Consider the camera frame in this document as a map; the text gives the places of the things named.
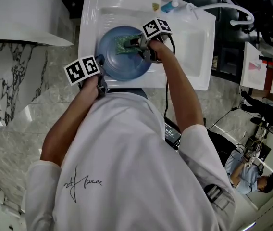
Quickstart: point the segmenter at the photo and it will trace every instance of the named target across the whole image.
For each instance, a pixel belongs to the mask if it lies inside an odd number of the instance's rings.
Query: marble floor
[[[28,167],[39,160],[47,132],[78,93],[78,87],[69,85],[63,70],[66,64],[77,58],[78,42],[71,47],[49,47],[48,51],[49,90],[30,103],[7,127],[0,127],[0,187],[8,199],[19,205],[25,191]],[[145,89],[145,92],[164,113],[165,89]],[[197,91],[197,95],[208,128],[232,107],[238,106],[241,100],[237,84],[213,76],[208,90]],[[176,122],[170,97],[167,117]],[[211,130],[236,144],[242,141],[245,133],[253,132],[250,118],[244,111],[236,110]]]

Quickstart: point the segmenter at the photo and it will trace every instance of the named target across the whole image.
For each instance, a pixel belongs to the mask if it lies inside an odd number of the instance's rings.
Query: soap bottle
[[[179,5],[178,2],[176,2],[176,1],[171,1],[171,2],[168,2],[167,4],[163,5],[163,6],[161,7],[161,10],[162,10],[163,12],[168,13],[168,12],[170,12],[171,10],[173,10],[174,8],[178,7],[178,5]]]

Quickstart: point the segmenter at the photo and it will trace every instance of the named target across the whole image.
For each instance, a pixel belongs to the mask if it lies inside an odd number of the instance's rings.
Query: green sponge
[[[118,36],[115,38],[116,42],[116,55],[118,54],[129,54],[129,53],[137,53],[141,51],[140,47],[125,47],[125,43],[133,40],[139,39],[139,34],[128,35],[128,36]]]

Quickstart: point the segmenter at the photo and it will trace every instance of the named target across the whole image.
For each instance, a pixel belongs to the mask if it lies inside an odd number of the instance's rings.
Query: cable
[[[243,148],[241,148],[241,147],[237,147],[237,149],[241,149],[241,150],[242,150],[242,154],[244,154],[244,150],[243,150]]]
[[[166,117],[166,112],[167,112],[167,109],[169,108],[169,102],[168,102],[168,89],[169,89],[169,83],[168,83],[168,80],[166,79],[166,91],[165,91],[165,104],[166,104],[166,107],[165,107],[165,111],[164,111],[164,118]]]
[[[173,40],[171,34],[168,34],[167,36],[169,37],[170,42],[171,42],[171,44],[173,46],[173,54],[175,55],[175,43],[174,43],[174,40]],[[169,101],[168,101],[169,82],[168,82],[167,78],[166,78],[165,89],[166,89],[166,91],[165,91],[165,100],[166,100],[165,104],[166,104],[166,106],[165,106],[165,111],[164,111],[164,116],[163,116],[164,118],[166,118],[166,112],[167,112],[167,109],[169,108]]]
[[[242,11],[243,13],[245,13],[246,15],[248,15],[250,17],[249,20],[246,20],[246,21],[231,20],[230,24],[232,26],[235,26],[235,25],[249,25],[249,24],[252,24],[254,22],[254,20],[255,20],[253,14],[250,11],[248,11],[245,8],[242,8],[242,7],[238,6],[238,5],[229,4],[229,3],[209,4],[209,5],[205,5],[205,6],[195,8],[194,11],[207,10],[207,9],[212,9],[212,8],[232,8],[232,9]]]
[[[232,130],[229,130],[228,132],[221,133],[220,135],[229,133],[229,132],[234,131],[234,130],[240,130],[240,129],[242,129],[242,128],[243,128],[243,127],[241,127],[241,128],[234,128],[234,129],[232,129]]]
[[[243,145],[243,144],[241,144],[240,142],[243,140],[243,138],[244,138],[245,136],[243,136],[239,141],[238,141],[238,144],[236,144],[236,146],[238,145]]]
[[[254,143],[260,144],[260,145],[261,145],[261,149],[262,149],[262,141],[260,141],[260,140],[255,140],[255,141],[251,144],[251,146],[253,146]]]
[[[245,146],[245,145],[243,145],[243,144],[240,144],[241,146],[243,146],[244,148],[246,148],[247,150],[250,150],[250,148],[249,147],[247,147],[247,146]]]
[[[249,114],[249,115],[252,116],[252,117],[257,117],[257,116],[254,116],[254,115],[252,115],[251,113],[249,113],[249,112],[247,112],[247,111],[245,111],[245,110],[243,110],[243,109],[241,109],[241,108],[239,108],[239,110],[242,110],[243,112]]]
[[[223,117],[225,117],[228,113],[230,113],[231,111],[237,110],[237,107],[232,108],[229,112],[227,112],[225,115],[223,115],[219,120],[217,120],[208,130],[212,129],[212,127],[214,125],[216,125]]]

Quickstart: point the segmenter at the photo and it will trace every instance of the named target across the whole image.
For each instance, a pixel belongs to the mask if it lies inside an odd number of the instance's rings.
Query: sink basin
[[[173,31],[175,55],[194,89],[207,90],[214,46],[215,16],[205,11],[164,13],[153,11],[152,4],[161,6],[172,0],[84,0],[78,57],[95,55],[102,36],[117,26],[142,26],[158,17],[168,22]],[[178,0],[179,6],[186,2]],[[172,49],[169,40],[166,45]],[[163,88],[166,76],[162,64],[152,64],[141,77],[117,81],[105,77],[110,88]]]

